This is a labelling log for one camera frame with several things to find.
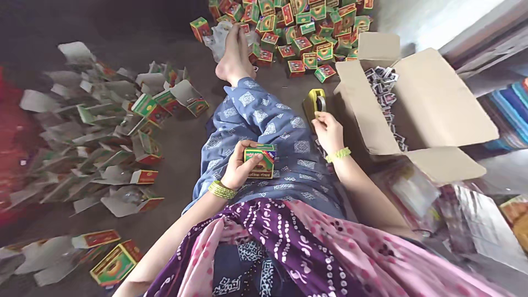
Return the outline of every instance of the bangle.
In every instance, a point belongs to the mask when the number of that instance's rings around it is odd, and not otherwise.
[[[209,191],[215,196],[228,200],[233,199],[234,196],[237,194],[236,191],[233,191],[228,187],[224,186],[219,180],[215,180],[213,181],[213,183],[211,183],[211,185],[209,186]]]
[[[339,151],[333,153],[332,155],[328,155],[325,157],[326,161],[328,163],[332,163],[335,159],[341,159],[343,157],[346,157],[350,155],[351,151],[348,149],[348,146],[345,148],[340,149]]]

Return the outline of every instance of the cardboard flap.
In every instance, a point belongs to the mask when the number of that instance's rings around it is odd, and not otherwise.
[[[400,57],[400,37],[396,34],[363,32],[359,34],[357,58],[360,60],[392,60]]]
[[[497,127],[440,53],[413,54],[394,65],[394,87],[426,147],[462,146],[498,138]]]
[[[474,179],[486,174],[486,169],[454,146],[426,148],[404,153],[431,181],[447,184]]]
[[[400,154],[400,148],[381,112],[376,96],[370,88],[359,61],[335,64],[341,83],[336,91],[341,93],[347,116],[355,118],[363,141],[373,155]]]

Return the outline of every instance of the unfolded carton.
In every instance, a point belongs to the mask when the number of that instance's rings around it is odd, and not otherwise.
[[[486,173],[458,146],[496,139],[497,128],[438,51],[426,49],[399,59],[399,36],[364,32],[357,52],[358,60],[336,63],[341,78],[334,91],[341,105],[336,110],[350,147],[361,141],[373,161],[404,155],[440,184]],[[376,66],[391,66],[399,75],[392,111],[408,152],[400,151],[364,74]]]

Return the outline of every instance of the plastic wrapper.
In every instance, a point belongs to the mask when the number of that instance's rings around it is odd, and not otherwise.
[[[453,253],[528,273],[528,258],[490,197],[457,185],[445,185],[441,191],[438,203]]]

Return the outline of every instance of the plastic bag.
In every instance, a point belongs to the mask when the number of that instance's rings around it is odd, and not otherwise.
[[[203,38],[203,43],[213,52],[213,58],[216,63],[220,62],[220,59],[224,56],[225,38],[228,36],[231,27],[233,27],[233,24],[228,21],[222,21],[212,28],[212,36],[204,36]],[[260,44],[260,37],[255,31],[247,33],[246,39],[248,46],[253,43]]]

